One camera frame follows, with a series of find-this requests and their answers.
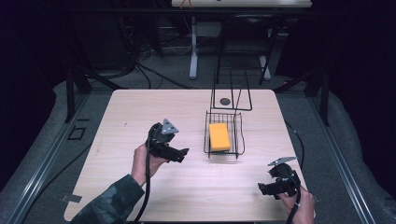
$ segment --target white desk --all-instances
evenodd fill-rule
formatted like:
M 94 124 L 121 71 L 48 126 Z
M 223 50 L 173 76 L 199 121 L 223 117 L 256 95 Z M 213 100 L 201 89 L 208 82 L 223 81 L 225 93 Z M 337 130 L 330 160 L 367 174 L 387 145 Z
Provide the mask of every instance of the white desk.
M 242 112 L 246 152 L 239 156 L 204 153 L 205 113 L 211 90 L 114 91 L 99 126 L 64 218 L 71 218 L 109 185 L 131 172 L 134 149 L 151 125 L 169 119 L 179 133 L 171 142 L 188 147 L 182 163 L 164 164 L 151 179 L 148 207 L 141 221 L 285 220 L 281 201 L 263 196 L 257 183 L 274 183 L 268 163 L 295 156 L 272 91 L 251 91 L 252 111 Z M 297 161 L 288 162 L 305 186 Z M 128 220 L 134 220 L 143 199 Z
M 172 0 L 173 7 L 180 7 L 183 0 Z M 191 0 L 193 8 L 197 7 L 289 7 L 289 8 L 305 8 L 311 7 L 310 0 Z M 189 8 L 189 0 L 185 0 L 183 8 Z M 198 49 L 196 48 L 196 22 L 195 18 L 191 21 L 191 64 L 190 64 L 190 79 L 196 79 L 198 67 Z M 260 57 L 260 63 L 265 64 L 265 58 Z M 265 71 L 264 78 L 271 79 L 269 71 Z

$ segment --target yellow sponge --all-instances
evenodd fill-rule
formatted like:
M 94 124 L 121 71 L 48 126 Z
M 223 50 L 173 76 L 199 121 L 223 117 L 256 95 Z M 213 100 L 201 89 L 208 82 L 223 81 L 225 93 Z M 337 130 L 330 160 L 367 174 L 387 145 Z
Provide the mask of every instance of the yellow sponge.
M 211 123 L 209 124 L 210 146 L 212 151 L 226 151 L 230 150 L 231 143 L 228 136 L 226 123 Z

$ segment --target chair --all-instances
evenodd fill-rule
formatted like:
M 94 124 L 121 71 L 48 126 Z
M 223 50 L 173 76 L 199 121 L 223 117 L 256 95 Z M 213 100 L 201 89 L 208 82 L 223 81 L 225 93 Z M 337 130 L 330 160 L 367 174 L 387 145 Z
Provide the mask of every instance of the chair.
M 216 83 L 219 84 L 219 70 L 221 58 L 225 55 L 257 55 L 265 57 L 265 63 L 257 67 L 260 68 L 262 84 L 268 62 L 271 58 L 271 51 L 276 40 L 277 32 L 284 24 L 284 19 L 277 15 L 268 14 L 238 14 L 226 20 L 219 33 L 218 64 L 216 69 Z

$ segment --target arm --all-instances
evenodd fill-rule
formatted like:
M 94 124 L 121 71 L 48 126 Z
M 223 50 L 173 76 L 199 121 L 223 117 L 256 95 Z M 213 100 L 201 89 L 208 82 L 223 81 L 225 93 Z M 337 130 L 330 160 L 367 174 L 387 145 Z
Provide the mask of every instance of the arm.
M 88 203 L 71 223 L 124 223 L 144 194 L 141 187 L 146 183 L 146 156 L 146 146 L 135 149 L 131 174 L 112 184 Z M 154 176 L 166 161 L 150 155 L 150 176 Z
M 300 187 L 301 200 L 300 207 L 297 209 L 296 214 L 292 220 L 293 224 L 311 224 L 314 223 L 315 217 L 315 201 L 314 196 L 309 193 L 305 188 Z M 289 197 L 287 194 L 278 194 L 279 198 L 285 205 L 286 211 L 290 214 L 291 208 L 296 201 L 296 195 Z

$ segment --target camouflage sleeve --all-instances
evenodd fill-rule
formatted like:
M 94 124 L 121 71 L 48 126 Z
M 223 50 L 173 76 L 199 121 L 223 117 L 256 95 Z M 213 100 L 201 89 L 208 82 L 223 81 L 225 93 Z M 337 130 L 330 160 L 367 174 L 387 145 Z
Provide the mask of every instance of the camouflage sleeve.
M 88 203 L 71 223 L 125 223 L 145 192 L 130 175 Z

